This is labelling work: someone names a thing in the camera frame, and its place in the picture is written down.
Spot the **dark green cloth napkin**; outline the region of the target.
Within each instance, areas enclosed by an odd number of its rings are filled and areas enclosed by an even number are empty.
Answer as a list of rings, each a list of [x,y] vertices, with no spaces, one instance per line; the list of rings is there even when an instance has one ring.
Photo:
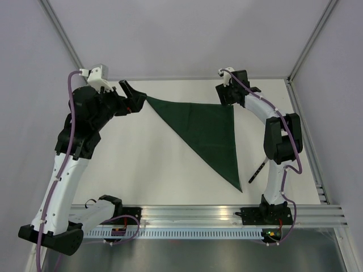
[[[147,98],[155,113],[217,175],[242,192],[231,105],[174,102]]]

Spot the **fork with black handle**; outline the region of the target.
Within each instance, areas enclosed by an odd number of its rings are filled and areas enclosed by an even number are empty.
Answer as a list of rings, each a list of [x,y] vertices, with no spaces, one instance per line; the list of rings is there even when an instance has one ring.
[[[254,179],[256,179],[257,175],[261,172],[261,170],[264,168],[266,163],[268,162],[268,158],[265,158],[264,161],[261,163],[261,165],[258,167],[258,169],[255,171],[255,173],[252,175],[252,177],[249,179],[248,183],[251,184]]]

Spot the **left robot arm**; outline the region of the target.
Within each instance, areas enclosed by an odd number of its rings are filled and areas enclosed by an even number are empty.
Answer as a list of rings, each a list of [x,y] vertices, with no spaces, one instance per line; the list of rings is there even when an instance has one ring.
[[[46,195],[33,221],[20,227],[19,238],[71,256],[80,247],[84,235],[96,226],[105,221],[119,224],[123,220],[122,200],[110,195],[99,197],[95,204],[77,215],[69,215],[79,181],[101,140],[101,129],[114,116],[138,113],[147,98],[125,80],[119,85],[124,96],[115,87],[107,92],[104,87],[97,91],[83,86],[71,92],[71,112],[58,135]]]

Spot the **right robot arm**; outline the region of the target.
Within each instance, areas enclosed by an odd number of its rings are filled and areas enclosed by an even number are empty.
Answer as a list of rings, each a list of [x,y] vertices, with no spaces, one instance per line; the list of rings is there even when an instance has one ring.
[[[294,219],[285,193],[289,170],[302,173],[299,154],[303,149],[301,119],[283,113],[257,87],[251,87],[245,70],[220,69],[223,83],[216,87],[222,105],[239,104],[265,126],[263,148],[269,164],[268,181],[258,207],[243,207],[236,213],[244,226],[293,225]]]

